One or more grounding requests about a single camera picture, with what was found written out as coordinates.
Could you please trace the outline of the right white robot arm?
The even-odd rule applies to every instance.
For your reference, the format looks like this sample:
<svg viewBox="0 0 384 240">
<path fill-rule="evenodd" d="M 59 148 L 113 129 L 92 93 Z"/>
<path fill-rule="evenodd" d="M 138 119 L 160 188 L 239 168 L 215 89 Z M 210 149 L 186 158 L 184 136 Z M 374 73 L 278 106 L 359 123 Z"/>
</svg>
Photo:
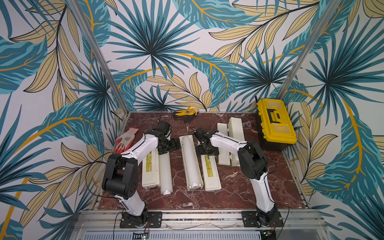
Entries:
<svg viewBox="0 0 384 240">
<path fill-rule="evenodd" d="M 262 226 L 271 225 L 274 217 L 279 217 L 279 211 L 270 191 L 267 158 L 260 145 L 231 138 L 216 130 L 206 132 L 202 128 L 194 130 L 194 136 L 200 143 L 196 148 L 198 155 L 217 156 L 222 149 L 239 158 L 241 171 L 254 189 L 258 222 Z"/>
</svg>

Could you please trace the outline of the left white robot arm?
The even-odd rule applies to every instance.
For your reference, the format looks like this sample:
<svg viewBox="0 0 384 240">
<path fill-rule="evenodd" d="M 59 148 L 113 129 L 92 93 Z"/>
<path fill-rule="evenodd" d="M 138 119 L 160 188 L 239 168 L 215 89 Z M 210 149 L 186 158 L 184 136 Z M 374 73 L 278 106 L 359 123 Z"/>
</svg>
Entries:
<svg viewBox="0 0 384 240">
<path fill-rule="evenodd" d="M 179 150 L 180 141 L 170 135 L 171 125 L 159 121 L 157 127 L 146 131 L 133 147 L 122 154 L 113 153 L 109 156 L 102 189 L 123 204 L 129 217 L 148 218 L 148 208 L 137 192 L 138 166 L 153 150 L 157 150 L 160 156 Z"/>
</svg>

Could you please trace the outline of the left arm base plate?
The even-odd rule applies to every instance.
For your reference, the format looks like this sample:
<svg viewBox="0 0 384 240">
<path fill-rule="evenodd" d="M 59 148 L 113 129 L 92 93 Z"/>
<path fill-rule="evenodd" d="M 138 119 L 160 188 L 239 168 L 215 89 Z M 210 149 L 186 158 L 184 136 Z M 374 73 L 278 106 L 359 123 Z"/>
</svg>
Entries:
<svg viewBox="0 0 384 240">
<path fill-rule="evenodd" d="M 140 216 L 133 216 L 123 213 L 120 223 L 121 229 L 133 229 L 149 227 L 150 229 L 159 229 L 162 224 L 162 212 L 143 212 Z"/>
</svg>

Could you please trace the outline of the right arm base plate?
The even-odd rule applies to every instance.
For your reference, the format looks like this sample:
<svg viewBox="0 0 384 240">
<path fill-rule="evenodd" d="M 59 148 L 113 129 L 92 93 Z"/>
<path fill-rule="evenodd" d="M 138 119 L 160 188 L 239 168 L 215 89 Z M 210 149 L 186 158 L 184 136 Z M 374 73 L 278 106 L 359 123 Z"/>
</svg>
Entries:
<svg viewBox="0 0 384 240">
<path fill-rule="evenodd" d="M 258 211 L 242 211 L 245 228 L 283 227 L 284 221 L 279 211 L 272 209 L 268 213 Z"/>
</svg>

